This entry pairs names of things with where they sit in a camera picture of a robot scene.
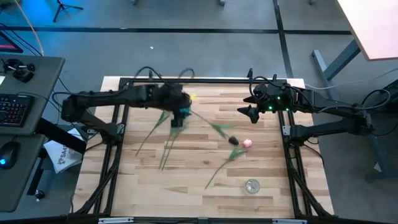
gray floor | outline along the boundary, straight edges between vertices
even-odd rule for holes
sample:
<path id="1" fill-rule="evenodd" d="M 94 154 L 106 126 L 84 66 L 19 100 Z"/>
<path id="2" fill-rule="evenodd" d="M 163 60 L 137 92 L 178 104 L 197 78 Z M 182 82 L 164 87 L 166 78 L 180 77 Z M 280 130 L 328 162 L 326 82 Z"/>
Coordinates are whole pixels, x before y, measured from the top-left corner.
<path id="1" fill-rule="evenodd" d="M 22 7 L 36 26 L 276 29 L 272 0 L 227 0 L 224 9 L 215 0 L 141 0 L 136 7 L 128 0 L 119 0 L 117 4 L 112 0 L 64 1 L 85 9 L 62 12 L 59 22 L 53 24 L 55 1 L 23 0 Z M 284 29 L 349 29 L 334 0 L 318 0 L 314 6 L 309 6 L 307 0 L 279 0 L 279 6 Z M 25 26 L 14 7 L 0 14 L 0 21 Z M 19 33 L 36 46 L 30 32 Z M 39 36 L 46 55 L 66 58 L 61 79 L 71 91 L 99 90 L 105 75 L 132 75 L 145 65 L 153 66 L 164 75 L 175 75 L 185 67 L 192 67 L 198 76 L 245 77 L 252 67 L 255 75 L 270 77 L 277 73 L 286 77 L 277 34 L 39 32 Z M 294 77 L 322 86 L 310 58 L 311 51 L 320 50 L 326 63 L 330 63 L 352 39 L 350 35 L 286 35 Z M 334 81 L 368 79 L 397 67 L 396 60 L 367 62 L 359 54 Z M 394 73 L 373 82 L 341 86 L 338 91 L 341 100 L 360 102 L 367 93 L 396 78 Z M 59 83 L 56 90 L 63 90 Z M 46 108 L 44 116 L 54 122 L 57 120 L 57 113 L 51 106 Z M 327 114 L 317 114 L 313 118 L 316 124 L 337 119 Z M 380 133 L 391 125 L 377 123 Z M 396 134 L 381 138 L 380 142 L 394 149 L 392 140 Z M 398 222 L 398 181 L 369 183 L 364 179 L 366 174 L 375 172 L 376 161 L 366 138 L 337 134 L 320 138 L 320 146 L 337 215 Z M 45 200 L 35 202 L 32 197 L 23 197 L 16 212 L 0 213 L 0 219 L 67 213 L 77 173 L 55 175 L 48 171 L 45 175 L 40 183 L 48 192 Z"/>

wooden table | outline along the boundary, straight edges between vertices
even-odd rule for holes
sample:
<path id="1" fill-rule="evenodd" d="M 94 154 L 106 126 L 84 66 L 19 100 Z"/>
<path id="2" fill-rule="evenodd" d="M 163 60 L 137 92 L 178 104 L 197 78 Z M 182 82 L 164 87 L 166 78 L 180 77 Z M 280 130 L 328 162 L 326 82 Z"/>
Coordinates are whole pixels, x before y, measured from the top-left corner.
<path id="1" fill-rule="evenodd" d="M 315 65 L 325 87 L 362 52 L 368 61 L 398 58 L 398 1 L 396 0 L 335 0 L 351 27 L 355 39 L 326 66 L 319 50 L 312 52 Z M 327 89 L 330 98 L 338 100 L 334 88 Z"/>
<path id="2" fill-rule="evenodd" d="M 119 79 L 105 77 L 101 90 L 116 90 Z M 304 87 L 302 79 L 288 81 Z M 193 111 L 217 124 L 235 124 L 228 132 L 240 140 L 252 139 L 252 147 L 246 155 L 221 169 L 205 190 L 210 177 L 229 156 L 230 145 L 207 123 L 192 115 L 187 119 L 188 128 L 174 143 L 165 170 L 160 171 L 170 123 L 162 124 L 135 156 L 161 111 L 130 108 L 112 216 L 293 218 L 277 113 L 262 114 L 257 124 L 238 113 L 236 108 L 247 106 L 242 101 L 249 96 L 247 84 L 187 84 L 184 90 L 197 96 L 192 103 Z M 108 122 L 112 113 L 112 106 L 104 106 L 98 107 L 95 115 Z M 295 114 L 295 122 L 313 124 L 311 115 L 303 113 Z M 87 146 L 99 141 L 100 137 L 95 137 Z M 85 154 L 73 199 L 75 208 L 80 208 L 98 185 L 104 150 L 105 145 L 101 145 Z M 333 213 L 321 159 L 306 148 L 302 148 L 302 157 L 308 188 Z M 243 192 L 243 185 L 250 178 L 260 182 L 257 194 Z M 302 193 L 298 195 L 303 210 Z"/>

black table leg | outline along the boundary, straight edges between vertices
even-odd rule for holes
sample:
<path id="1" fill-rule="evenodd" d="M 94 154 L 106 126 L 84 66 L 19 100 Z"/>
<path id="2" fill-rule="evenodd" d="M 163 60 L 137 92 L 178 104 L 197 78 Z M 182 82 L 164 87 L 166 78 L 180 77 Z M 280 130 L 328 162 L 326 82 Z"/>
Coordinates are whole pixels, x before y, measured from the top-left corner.
<path id="1" fill-rule="evenodd" d="M 86 143 L 84 141 L 62 130 L 46 119 L 40 118 L 36 127 L 36 133 L 44 134 L 50 140 L 63 144 L 81 154 L 84 154 L 86 151 Z"/>

paper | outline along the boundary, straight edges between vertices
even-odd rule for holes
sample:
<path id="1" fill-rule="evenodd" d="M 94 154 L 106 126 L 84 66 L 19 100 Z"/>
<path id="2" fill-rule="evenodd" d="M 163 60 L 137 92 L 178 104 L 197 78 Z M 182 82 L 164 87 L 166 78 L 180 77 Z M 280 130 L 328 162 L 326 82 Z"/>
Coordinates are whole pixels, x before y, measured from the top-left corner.
<path id="1" fill-rule="evenodd" d="M 76 138 L 83 140 L 81 134 L 73 128 L 68 131 L 69 134 L 73 134 Z M 81 163 L 82 154 L 74 151 L 66 146 L 63 146 L 55 141 L 49 141 L 44 144 L 44 148 L 47 154 L 50 156 L 52 164 L 54 166 L 55 173 L 63 172 L 71 166 Z"/>

